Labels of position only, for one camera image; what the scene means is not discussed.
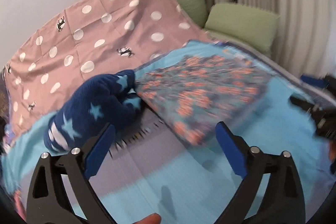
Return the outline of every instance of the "blue bedsheet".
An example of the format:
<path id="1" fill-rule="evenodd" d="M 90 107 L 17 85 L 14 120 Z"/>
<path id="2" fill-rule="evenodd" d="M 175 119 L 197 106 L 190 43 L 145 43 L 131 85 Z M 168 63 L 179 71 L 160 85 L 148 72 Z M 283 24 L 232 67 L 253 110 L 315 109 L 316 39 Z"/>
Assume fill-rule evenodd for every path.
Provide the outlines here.
<path id="1" fill-rule="evenodd" d="M 309 116 L 288 103 L 293 92 L 309 99 L 307 93 L 268 65 L 230 44 L 219 47 L 189 42 L 184 48 L 142 66 L 136 75 L 139 77 L 148 71 L 173 65 L 185 54 L 204 57 L 214 53 L 226 58 L 247 58 L 274 75 L 262 104 L 233 133 L 266 153 L 291 152 L 301 178 L 309 219 L 328 195 L 335 177 L 329 173 L 327 142 L 314 137 L 315 128 Z M 37 121 L 17 140 L 9 154 L 1 158 L 7 191 L 12 193 L 19 186 L 21 179 L 34 169 L 40 154 L 45 151 L 42 133 L 47 128 L 47 121 L 48 115 Z M 258 209 L 267 178 L 264 176 L 249 215 Z M 210 224 L 222 213 L 240 181 L 240 177 L 233 174 L 218 143 L 212 139 L 207 146 L 185 149 L 133 184 L 102 195 L 100 199 L 118 223 L 133 223 L 157 212 L 163 218 L 162 223 Z M 78 205 L 74 210 L 83 216 Z"/>

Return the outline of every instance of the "metal screw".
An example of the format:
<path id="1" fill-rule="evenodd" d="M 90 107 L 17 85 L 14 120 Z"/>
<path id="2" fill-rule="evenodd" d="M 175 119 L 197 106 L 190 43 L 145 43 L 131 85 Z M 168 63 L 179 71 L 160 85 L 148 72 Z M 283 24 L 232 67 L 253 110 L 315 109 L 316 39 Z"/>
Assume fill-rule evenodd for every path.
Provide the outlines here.
<path id="1" fill-rule="evenodd" d="M 283 151 L 282 154 L 285 158 L 290 158 L 292 156 L 288 151 Z"/>
<path id="2" fill-rule="evenodd" d="M 77 155 L 80 151 L 81 151 L 80 148 L 75 147 L 75 148 L 73 148 L 73 149 L 71 150 L 71 154 L 73 154 L 73 155 Z"/>
<path id="3" fill-rule="evenodd" d="M 318 128 L 322 128 L 323 126 L 324 126 L 324 124 L 326 123 L 326 119 L 325 118 L 322 118 L 321 120 L 320 120 L 320 122 L 317 124 L 317 127 Z"/>
<path id="4" fill-rule="evenodd" d="M 49 153 L 48 153 L 48 152 L 43 152 L 43 153 L 41 154 L 41 158 L 42 158 L 42 159 L 46 159 L 46 158 L 48 158 L 48 156 L 49 156 Z"/>
<path id="5" fill-rule="evenodd" d="M 252 146 L 252 147 L 250 148 L 250 150 L 251 150 L 251 152 L 252 152 L 253 154 L 258 154 L 258 153 L 260 153 L 260 149 L 259 149 L 259 147 L 256 147 L 256 146 Z"/>
<path id="6" fill-rule="evenodd" d="M 313 107 L 313 112 L 317 111 L 320 108 L 319 104 L 314 105 Z"/>

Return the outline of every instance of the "bed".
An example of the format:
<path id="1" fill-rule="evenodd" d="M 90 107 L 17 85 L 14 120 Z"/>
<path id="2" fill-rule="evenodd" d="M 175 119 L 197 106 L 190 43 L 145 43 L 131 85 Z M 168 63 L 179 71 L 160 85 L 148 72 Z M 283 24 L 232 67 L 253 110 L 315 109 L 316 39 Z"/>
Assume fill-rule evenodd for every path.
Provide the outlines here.
<path id="1" fill-rule="evenodd" d="M 290 106 L 288 98 L 299 93 L 323 106 L 336 106 L 333 98 L 246 45 L 210 38 L 176 0 L 80 0 L 60 11 L 38 27 L 3 72 L 10 97 L 7 115 L 15 133 L 7 141 L 12 147 L 1 159 L 3 187 L 9 194 L 20 189 L 24 207 L 33 169 L 46 150 L 41 133 L 47 130 L 50 115 L 84 80 L 126 68 L 135 69 L 140 80 L 186 56 L 215 55 L 272 76 L 262 100 L 245 113 L 244 122 L 233 132 L 267 153 L 290 151 L 302 180 L 306 219 L 318 211 L 335 183 L 329 173 L 328 144 L 313 138 L 315 129 L 308 115 Z M 90 50 L 83 46 L 88 44 Z M 127 148 L 121 143 L 111 147 L 91 185 L 118 223 L 133 223 L 153 212 L 162 216 L 163 223 L 213 223 L 241 179 L 211 135 L 202 146 L 185 143 L 152 109 L 147 107 L 125 130 Z M 148 134 L 139 136 L 139 131 Z M 64 181 L 75 212 L 83 217 Z M 267 177 L 249 215 L 257 211 L 266 181 Z"/>

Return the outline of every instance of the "light blue star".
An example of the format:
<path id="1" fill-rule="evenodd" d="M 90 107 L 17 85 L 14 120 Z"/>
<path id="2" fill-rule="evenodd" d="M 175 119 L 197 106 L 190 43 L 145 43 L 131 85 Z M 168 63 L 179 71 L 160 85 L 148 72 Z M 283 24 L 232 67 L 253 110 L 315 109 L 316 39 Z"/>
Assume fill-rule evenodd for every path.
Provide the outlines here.
<path id="1" fill-rule="evenodd" d="M 132 104 L 134 108 L 140 109 L 140 102 L 141 99 L 139 97 L 134 97 L 134 98 L 128 98 L 126 99 L 123 104 L 127 105 L 127 104 Z"/>
<path id="2" fill-rule="evenodd" d="M 80 136 L 81 136 L 77 131 L 75 131 L 75 130 L 73 129 L 73 126 L 72 126 L 72 119 L 67 120 L 67 119 L 65 118 L 64 113 L 63 113 L 63 121 L 64 121 L 64 125 L 62 125 L 62 129 L 68 133 L 69 137 L 70 137 L 73 141 L 75 140 L 75 139 L 74 139 L 75 137 L 80 137 Z"/>
<path id="3" fill-rule="evenodd" d="M 103 118 L 104 117 L 104 114 L 101 112 L 101 106 L 100 105 L 94 106 L 91 103 L 91 108 L 89 110 L 89 113 L 94 117 L 95 121 L 97 121 L 98 118 Z"/>
<path id="4" fill-rule="evenodd" d="M 122 92 L 125 88 L 127 88 L 127 75 L 124 75 L 124 76 L 117 75 L 117 76 L 119 77 L 119 80 L 117 81 L 117 83 L 121 85 L 120 92 Z"/>

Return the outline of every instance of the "pink polka dot bedsheet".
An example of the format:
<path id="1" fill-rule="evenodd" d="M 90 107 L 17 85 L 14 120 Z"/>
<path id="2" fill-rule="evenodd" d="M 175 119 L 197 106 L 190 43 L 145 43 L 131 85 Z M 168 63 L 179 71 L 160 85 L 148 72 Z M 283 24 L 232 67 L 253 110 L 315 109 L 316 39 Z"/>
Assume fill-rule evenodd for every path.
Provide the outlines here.
<path id="1" fill-rule="evenodd" d="M 134 69 L 190 39 L 209 41 L 176 0 L 82 0 L 65 9 L 6 66 L 14 140 L 88 78 Z"/>

